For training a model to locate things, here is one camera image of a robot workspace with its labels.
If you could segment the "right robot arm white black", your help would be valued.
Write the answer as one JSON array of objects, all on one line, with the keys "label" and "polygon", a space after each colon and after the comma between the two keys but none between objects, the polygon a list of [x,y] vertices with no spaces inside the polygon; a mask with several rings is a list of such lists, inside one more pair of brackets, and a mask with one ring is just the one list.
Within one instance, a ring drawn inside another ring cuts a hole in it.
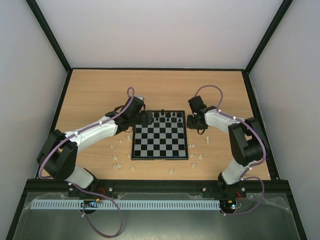
[{"label": "right robot arm white black", "polygon": [[187,116],[187,128],[201,135],[214,127],[229,136],[232,160],[218,175],[216,187],[221,196],[229,196],[248,171],[268,158],[269,145],[261,125],[254,117],[239,118],[222,112],[217,106],[207,107],[199,95],[189,99],[188,104],[192,114]]}]

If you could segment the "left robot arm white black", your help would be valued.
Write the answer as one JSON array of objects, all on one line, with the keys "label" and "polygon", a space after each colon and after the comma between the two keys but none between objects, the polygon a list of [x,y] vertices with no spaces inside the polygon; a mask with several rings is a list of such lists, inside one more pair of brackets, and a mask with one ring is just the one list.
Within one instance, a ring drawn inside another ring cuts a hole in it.
[{"label": "left robot arm white black", "polygon": [[36,161],[40,166],[40,179],[46,179],[42,171],[57,182],[68,182],[82,189],[89,188],[96,177],[88,170],[77,166],[77,155],[87,147],[135,125],[150,125],[152,112],[145,110],[142,96],[130,97],[125,105],[108,112],[101,119],[85,127],[61,132],[53,130],[47,137]]}]

